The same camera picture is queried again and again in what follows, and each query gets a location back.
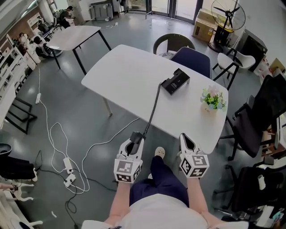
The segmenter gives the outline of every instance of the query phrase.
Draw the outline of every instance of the white table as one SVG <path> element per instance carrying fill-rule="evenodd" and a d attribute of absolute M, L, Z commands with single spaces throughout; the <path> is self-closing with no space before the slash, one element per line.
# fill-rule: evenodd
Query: white table
<path fill-rule="evenodd" d="M 190 77 L 172 96 L 161 88 L 152 125 L 178 138 L 187 134 L 205 153 L 215 148 L 226 119 L 221 110 L 212 116 L 201 109 L 202 90 L 216 85 L 228 102 L 228 91 L 211 79 L 155 54 L 119 45 L 101 58 L 82 84 L 136 116 L 148 121 L 158 84 L 180 68 Z"/>
<path fill-rule="evenodd" d="M 86 40 L 90 39 L 93 35 L 99 33 L 102 40 L 108 47 L 108 49 L 111 50 L 109 44 L 107 43 L 100 29 L 101 27 L 88 26 L 88 25 L 70 26 L 62 31 L 55 33 L 55 35 L 53 35 L 53 38 L 46 45 L 50 47 L 52 50 L 53 49 L 63 50 L 63 51 L 72 50 L 74 55 L 76 56 L 76 60 L 78 61 L 82 71 L 86 75 L 86 70 L 76 52 L 76 48 L 79 47 Z M 55 54 L 54 57 L 58 67 L 61 68 Z"/>

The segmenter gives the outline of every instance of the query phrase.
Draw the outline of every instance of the electric fan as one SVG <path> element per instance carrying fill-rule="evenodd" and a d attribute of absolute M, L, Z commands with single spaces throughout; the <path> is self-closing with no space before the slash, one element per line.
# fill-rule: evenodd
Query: electric fan
<path fill-rule="evenodd" d="M 211 5 L 211 14 L 218 28 L 209 47 L 216 52 L 222 52 L 228 35 L 244 26 L 245 13 L 237 0 L 215 0 Z"/>

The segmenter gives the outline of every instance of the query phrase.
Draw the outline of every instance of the hand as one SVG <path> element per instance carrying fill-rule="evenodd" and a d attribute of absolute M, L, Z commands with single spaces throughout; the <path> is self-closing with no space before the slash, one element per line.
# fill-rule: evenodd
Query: hand
<path fill-rule="evenodd" d="M 9 189 L 9 188 L 14 188 L 14 185 L 0 183 L 0 189 Z"/>

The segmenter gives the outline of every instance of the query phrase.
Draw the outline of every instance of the black coiled cable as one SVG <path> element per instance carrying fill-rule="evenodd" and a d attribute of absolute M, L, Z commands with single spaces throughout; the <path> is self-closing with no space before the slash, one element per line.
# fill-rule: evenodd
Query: black coiled cable
<path fill-rule="evenodd" d="M 159 97 L 159 93 L 160 93 L 160 87 L 161 87 L 161 84 L 162 83 L 159 83 L 159 86 L 158 86 L 158 90 L 157 90 L 157 95 L 156 95 L 156 99 L 155 99 L 155 103 L 154 103 L 154 106 L 153 106 L 153 110 L 152 110 L 152 113 L 151 113 L 151 116 L 150 116 L 150 119 L 149 119 L 149 122 L 145 128 L 145 131 L 143 133 L 144 136 L 146 136 L 147 132 L 148 132 L 148 129 L 151 125 L 151 122 L 152 122 L 152 118 L 153 118 L 153 115 L 154 115 L 154 112 L 155 112 L 155 109 L 156 109 L 156 106 L 157 106 L 157 102 L 158 102 L 158 97 Z"/>

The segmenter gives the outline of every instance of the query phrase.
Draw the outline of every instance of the gray floor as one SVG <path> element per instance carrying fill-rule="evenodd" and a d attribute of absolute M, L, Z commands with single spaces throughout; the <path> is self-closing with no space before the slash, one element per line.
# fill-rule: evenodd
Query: gray floor
<path fill-rule="evenodd" d="M 208 55 L 212 66 L 217 63 L 217 53 L 210 50 L 205 42 L 194 39 L 191 36 L 193 25 L 184 22 L 156 16 L 148 16 L 148 19 L 145 20 L 144 15 L 127 14 L 110 22 L 89 22 L 88 25 L 98 25 L 104 29 L 107 25 L 114 25 L 117 21 L 117 27 L 102 31 L 112 48 L 119 44 L 126 44 L 142 50 L 152 51 L 153 44 L 158 37 L 166 33 L 179 33 L 190 38 L 198 51 Z M 108 52 L 98 34 L 81 47 L 82 49 L 77 51 L 86 70 L 89 70 Z M 164 52 L 165 48 L 165 45 L 161 45 L 158 53 Z M 108 118 L 102 98 L 81 85 L 84 75 L 73 53 L 71 51 L 64 52 L 58 59 L 62 70 L 58 69 L 53 59 L 40 64 L 41 99 L 48 109 L 49 127 L 55 122 L 62 124 L 69 141 L 68 154 L 80 165 L 90 145 L 109 140 L 136 117 L 111 103 L 113 116 Z M 213 78 L 218 72 L 218 69 L 216 72 L 213 71 Z M 224 78 L 225 83 L 228 84 L 226 76 Z M 224 85 L 223 77 L 218 82 Z M 259 88 L 259 79 L 253 73 L 237 74 L 229 91 L 228 115 L 233 115 L 250 94 L 256 95 Z M 18 97 L 34 104 L 37 93 L 38 70 L 35 70 L 21 88 Z M 32 162 L 34 162 L 38 151 L 42 150 L 43 169 L 53 170 L 51 167 L 53 148 L 48 140 L 44 107 L 34 105 L 32 111 L 38 116 L 38 119 L 31 123 L 28 135 L 19 132 L 11 124 L 5 123 L 3 130 L 0 131 L 0 141 L 12 145 L 13 152 L 11 156 Z M 118 148 L 123 141 L 130 137 L 132 131 L 143 131 L 145 125 L 146 122 L 138 120 L 111 143 L 92 148 L 84 162 L 87 176 L 110 188 L 116 188 L 112 180 L 114 179 L 114 158 Z M 224 128 L 222 135 L 224 134 L 231 134 L 229 126 Z M 52 135 L 55 146 L 64 151 L 66 140 L 59 126 L 55 127 Z M 176 161 L 178 141 L 164 132 L 150 127 L 144 146 L 144 166 L 138 180 L 146 178 L 150 173 L 151 158 L 157 146 L 166 149 L 165 162 L 178 174 Z M 232 153 L 232 147 L 233 140 L 221 140 L 219 142 L 209 156 L 210 168 L 200 181 L 210 211 L 217 216 L 220 216 L 220 213 L 214 211 L 212 206 L 219 206 L 223 201 L 227 201 L 229 196 L 222 195 L 214 198 L 212 193 L 215 188 L 224 188 L 231 185 L 230 174 L 225 171 L 224 165 L 227 164 L 227 156 Z M 62 159 L 63 156 L 57 153 L 54 165 L 58 170 L 63 168 Z M 258 160 L 259 156 L 252 159 L 244 152 L 238 151 L 235 160 L 231 164 L 238 172 L 241 167 L 253 165 Z M 82 187 L 83 184 L 78 175 L 77 177 L 76 185 Z M 90 191 L 78 195 L 73 201 L 77 206 L 77 213 L 73 215 L 76 222 L 81 224 L 84 220 L 105 220 L 114 194 L 115 192 L 107 191 L 100 185 L 90 182 Z M 31 220 L 44 221 L 42 227 L 45 229 L 72 228 L 73 223 L 64 210 L 64 203 L 73 194 L 64 187 L 60 177 L 40 171 L 39 180 L 35 187 L 30 190 L 29 195 L 34 197 L 34 201 L 21 203 L 21 206 Z M 58 216 L 56 219 L 52 216 L 51 211 Z"/>

